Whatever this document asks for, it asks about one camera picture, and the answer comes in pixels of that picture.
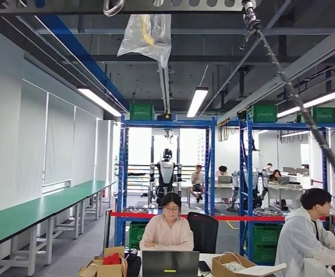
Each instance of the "white hoodie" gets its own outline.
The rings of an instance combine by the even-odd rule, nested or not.
[[[275,265],[286,263],[287,269],[275,274],[277,277],[304,276],[304,258],[327,261],[335,259],[335,236],[323,227],[318,219],[317,231],[308,211],[296,209],[286,216],[277,248]]]

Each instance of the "smartphone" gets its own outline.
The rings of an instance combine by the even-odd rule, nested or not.
[[[200,263],[198,264],[198,269],[202,274],[206,274],[211,271],[209,270],[209,267],[207,265],[207,263],[206,263],[205,261],[200,261]]]

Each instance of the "black hair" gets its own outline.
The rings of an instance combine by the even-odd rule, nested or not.
[[[282,175],[280,174],[280,171],[279,171],[278,169],[275,169],[274,171],[273,171],[273,176],[274,176],[274,178],[275,178],[275,173],[278,173],[279,176],[282,176]]]
[[[299,200],[304,209],[313,209],[318,204],[323,206],[332,202],[332,196],[327,190],[312,188],[306,190]]]
[[[174,204],[176,204],[179,207],[179,212],[181,210],[181,199],[178,193],[175,192],[169,192],[166,195],[165,195],[163,198],[163,207],[166,207],[169,205],[169,203],[172,202]]]
[[[221,172],[226,172],[227,168],[226,168],[226,166],[219,166],[219,171],[221,171]]]

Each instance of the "ceiling light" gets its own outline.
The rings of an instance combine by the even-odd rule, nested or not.
[[[290,134],[283,134],[282,137],[292,137],[292,136],[298,136],[299,134],[308,134],[310,131],[302,131],[302,132],[295,132]]]
[[[120,117],[121,114],[116,109],[111,107],[110,105],[106,103],[104,100],[101,99],[99,96],[95,94],[94,92],[91,91],[89,88],[78,88],[79,92],[81,94],[86,96],[86,98],[106,110],[109,113],[116,116],[116,117]]]
[[[310,107],[316,106],[316,105],[318,105],[318,104],[328,102],[328,101],[330,101],[330,100],[333,100],[333,99],[335,99],[335,92],[332,92],[332,93],[330,93],[330,94],[321,96],[321,97],[317,98],[315,100],[311,100],[310,102],[305,103],[303,106],[305,108],[310,108]],[[282,111],[281,113],[278,113],[277,115],[277,117],[277,118],[284,117],[285,115],[293,114],[293,113],[296,113],[297,111],[299,111],[299,107],[291,108],[290,110]]]
[[[196,88],[187,117],[195,117],[208,92],[209,88]]]

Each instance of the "black laptop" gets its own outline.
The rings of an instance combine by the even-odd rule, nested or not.
[[[197,277],[197,251],[142,251],[142,277]]]

